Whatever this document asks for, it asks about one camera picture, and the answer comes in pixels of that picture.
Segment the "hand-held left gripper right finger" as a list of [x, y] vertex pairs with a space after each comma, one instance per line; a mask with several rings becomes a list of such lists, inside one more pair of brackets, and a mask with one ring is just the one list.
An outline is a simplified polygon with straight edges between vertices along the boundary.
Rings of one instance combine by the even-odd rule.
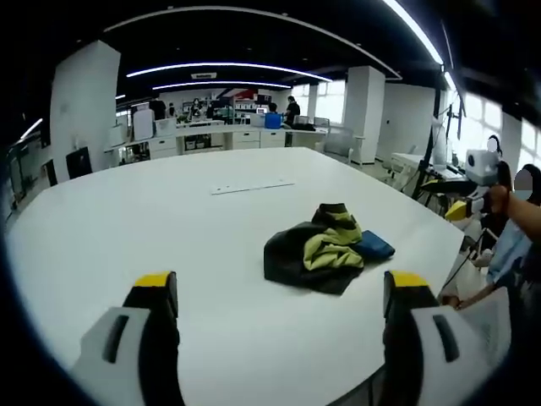
[[442, 305], [411, 272], [384, 275], [384, 405], [463, 405], [499, 364], [499, 299]]

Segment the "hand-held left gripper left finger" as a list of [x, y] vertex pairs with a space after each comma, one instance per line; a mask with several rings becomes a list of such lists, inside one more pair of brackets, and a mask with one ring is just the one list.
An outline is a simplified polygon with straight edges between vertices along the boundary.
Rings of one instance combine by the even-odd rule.
[[75, 382], [98, 405], [183, 405], [173, 271], [147, 274], [80, 341]]

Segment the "person's right hand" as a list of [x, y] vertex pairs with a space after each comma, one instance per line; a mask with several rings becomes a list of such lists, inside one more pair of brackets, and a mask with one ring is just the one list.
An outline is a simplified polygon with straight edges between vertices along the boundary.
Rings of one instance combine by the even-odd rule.
[[488, 192], [489, 207], [492, 213], [507, 215], [511, 200], [511, 190], [504, 185], [491, 186]]

